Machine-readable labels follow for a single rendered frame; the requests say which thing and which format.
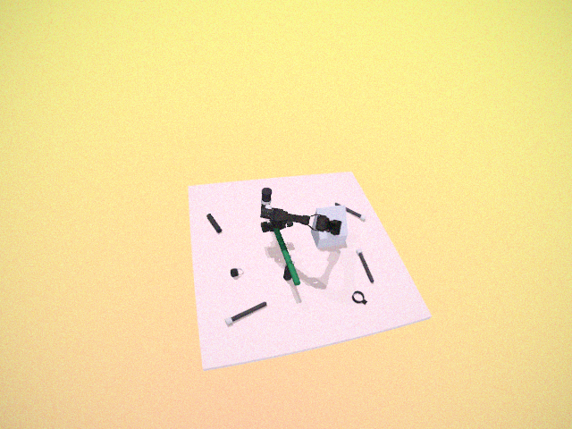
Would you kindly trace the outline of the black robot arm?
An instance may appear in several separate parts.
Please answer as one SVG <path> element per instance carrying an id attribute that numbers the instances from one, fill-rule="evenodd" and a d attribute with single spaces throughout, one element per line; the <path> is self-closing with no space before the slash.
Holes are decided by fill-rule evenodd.
<path id="1" fill-rule="evenodd" d="M 309 221 L 310 221 L 310 217 L 312 216 L 317 216 L 317 221 L 316 221 L 316 227 L 315 229 L 313 229 L 310 225 L 309 225 Z M 320 215 L 320 216 L 319 216 Z M 327 217 L 326 215 L 322 215 L 322 214 L 313 214 L 313 215 L 297 215 L 297 214 L 289 214 L 287 211 L 283 211 L 283 209 L 280 208 L 274 208 L 272 207 L 272 209 L 268 209 L 268 208 L 263 208 L 261 209 L 261 218 L 265 218 L 265 219 L 270 219 L 269 221 L 271 221 L 272 223 L 286 223 L 287 221 L 289 222 L 294 222 L 294 223 L 301 223 L 303 225 L 307 225 L 308 227 L 310 227 L 313 231 L 327 231 L 330 232 L 332 235 L 340 235 L 341 234 L 341 225 L 342 225 L 342 221 L 339 220 L 331 220 L 330 218 Z"/>

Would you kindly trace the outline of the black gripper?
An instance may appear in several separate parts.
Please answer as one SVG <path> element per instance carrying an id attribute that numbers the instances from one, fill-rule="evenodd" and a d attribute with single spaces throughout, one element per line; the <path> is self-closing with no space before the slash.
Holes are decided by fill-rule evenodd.
<path id="1" fill-rule="evenodd" d="M 287 221 L 286 223 L 287 223 L 287 227 L 293 226 L 293 222 Z M 286 223 L 282 223 L 282 222 L 281 223 L 272 223 L 272 222 L 268 223 L 266 221 L 266 222 L 261 222 L 260 225 L 262 228 L 262 232 L 269 232 L 269 231 L 274 232 L 273 228 L 279 228 L 280 230 L 285 229 Z"/>

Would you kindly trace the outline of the green cylinder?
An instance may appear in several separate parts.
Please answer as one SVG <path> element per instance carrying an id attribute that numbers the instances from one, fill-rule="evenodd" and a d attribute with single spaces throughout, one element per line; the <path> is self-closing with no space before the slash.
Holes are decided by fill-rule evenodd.
<path id="1" fill-rule="evenodd" d="M 286 264 L 289 262 L 289 263 L 287 264 L 287 266 L 288 266 L 290 275 L 291 275 L 291 277 L 292 277 L 292 280 L 293 280 L 295 286 L 298 286 L 298 285 L 301 284 L 301 281 L 300 281 L 300 279 L 299 279 L 298 273 L 296 272 L 296 269 L 295 269 L 295 267 L 294 267 L 294 264 L 291 262 L 292 260 L 291 260 L 291 258 L 290 258 L 290 254 L 289 254 L 289 251 L 288 251 L 288 249 L 287 249 L 287 247 L 286 247 L 286 245 L 285 245 L 285 242 L 284 242 L 284 240 L 283 240 L 283 237 L 282 237 L 282 234 L 281 234 L 281 232 L 280 232 L 280 229 L 279 229 L 279 228 L 273 228 L 273 229 L 274 229 L 274 234 L 275 234 L 275 236 L 276 236 L 276 239 L 278 240 L 278 243 L 279 243 L 279 246 L 280 246 L 280 248 L 281 248 L 281 251 L 282 251 L 282 254 L 283 254 L 283 257 L 284 257 L 284 259 L 285 259 Z"/>

